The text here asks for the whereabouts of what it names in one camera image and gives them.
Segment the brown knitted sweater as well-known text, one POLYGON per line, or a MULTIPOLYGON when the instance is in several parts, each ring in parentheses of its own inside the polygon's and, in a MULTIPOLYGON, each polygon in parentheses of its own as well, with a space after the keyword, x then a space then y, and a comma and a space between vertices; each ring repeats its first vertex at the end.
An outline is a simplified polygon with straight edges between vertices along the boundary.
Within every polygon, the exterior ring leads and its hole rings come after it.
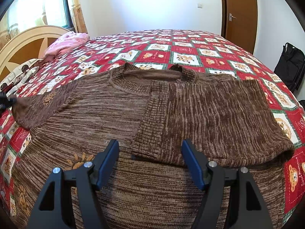
POLYGON ((110 228, 191 226, 203 194, 186 170, 184 139, 220 166, 247 166, 273 227, 283 225, 283 166, 294 147, 257 80, 125 64, 22 98, 12 113, 31 135, 12 168, 18 228, 54 167, 76 168, 112 139, 120 155, 98 193, 110 228))

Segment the white patterned pillow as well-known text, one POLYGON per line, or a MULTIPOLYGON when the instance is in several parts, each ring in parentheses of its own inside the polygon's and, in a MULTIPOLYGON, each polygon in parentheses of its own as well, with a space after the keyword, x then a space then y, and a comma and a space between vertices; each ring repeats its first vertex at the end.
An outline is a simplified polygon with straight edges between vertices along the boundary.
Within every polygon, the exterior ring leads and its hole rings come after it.
POLYGON ((1 81, 1 92, 8 92, 26 75, 31 69, 32 65, 35 65, 40 59, 31 59, 16 67, 10 74, 8 74, 3 81, 1 81))

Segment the cream wooden headboard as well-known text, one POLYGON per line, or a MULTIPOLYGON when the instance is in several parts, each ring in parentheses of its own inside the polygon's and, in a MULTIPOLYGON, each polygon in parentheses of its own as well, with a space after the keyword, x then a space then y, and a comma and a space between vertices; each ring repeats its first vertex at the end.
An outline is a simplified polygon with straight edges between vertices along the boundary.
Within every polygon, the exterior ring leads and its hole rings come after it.
POLYGON ((31 59, 41 59, 44 51, 69 30, 53 25, 27 29, 1 49, 1 80, 31 59))

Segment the pink pillow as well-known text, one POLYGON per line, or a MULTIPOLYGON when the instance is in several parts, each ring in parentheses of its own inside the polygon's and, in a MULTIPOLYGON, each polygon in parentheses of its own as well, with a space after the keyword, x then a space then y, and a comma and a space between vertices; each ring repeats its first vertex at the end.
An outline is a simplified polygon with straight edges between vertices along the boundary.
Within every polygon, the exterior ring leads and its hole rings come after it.
POLYGON ((69 31, 55 40, 44 52, 44 59, 52 60, 59 55, 64 55, 90 40, 87 33, 69 31))

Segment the window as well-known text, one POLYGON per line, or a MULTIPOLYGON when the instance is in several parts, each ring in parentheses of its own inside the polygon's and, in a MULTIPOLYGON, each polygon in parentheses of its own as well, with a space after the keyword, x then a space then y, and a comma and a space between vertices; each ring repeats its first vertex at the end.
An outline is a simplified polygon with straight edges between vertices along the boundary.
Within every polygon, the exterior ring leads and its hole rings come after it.
POLYGON ((44 7, 49 25, 73 28, 68 0, 44 0, 44 7))

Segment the beige patterned curtain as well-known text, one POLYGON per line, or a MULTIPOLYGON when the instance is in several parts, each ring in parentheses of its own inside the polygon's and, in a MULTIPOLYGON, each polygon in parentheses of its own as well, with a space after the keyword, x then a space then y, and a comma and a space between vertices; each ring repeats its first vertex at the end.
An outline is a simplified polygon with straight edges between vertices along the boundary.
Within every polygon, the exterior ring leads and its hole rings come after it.
POLYGON ((77 33, 88 33, 79 0, 68 0, 69 12, 77 33))

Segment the red patchwork bear blanket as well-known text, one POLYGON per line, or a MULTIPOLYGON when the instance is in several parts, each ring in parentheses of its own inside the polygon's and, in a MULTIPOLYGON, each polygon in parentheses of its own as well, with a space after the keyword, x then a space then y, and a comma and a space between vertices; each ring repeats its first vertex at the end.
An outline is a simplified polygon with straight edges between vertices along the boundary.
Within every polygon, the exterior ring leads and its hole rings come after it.
MULTIPOLYGON (((260 83, 275 120, 294 147, 283 166, 284 225, 304 194, 304 110, 276 74, 251 53, 218 35, 155 30, 97 37, 32 70, 17 95, 42 95, 83 76, 125 64, 142 70, 168 70, 179 65, 198 73, 260 83)), ((1 200, 11 220, 16 215, 12 168, 30 141, 30 132, 17 124, 12 110, 6 111, 1 117, 1 200)))

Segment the brown wooden door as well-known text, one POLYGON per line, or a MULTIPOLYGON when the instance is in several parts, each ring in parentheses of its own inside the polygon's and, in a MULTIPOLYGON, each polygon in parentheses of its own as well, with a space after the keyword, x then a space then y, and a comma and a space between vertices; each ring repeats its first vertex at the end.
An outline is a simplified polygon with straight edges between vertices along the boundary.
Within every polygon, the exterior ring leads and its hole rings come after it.
POLYGON ((221 35, 226 40, 252 54, 257 28, 257 0, 222 0, 221 35))

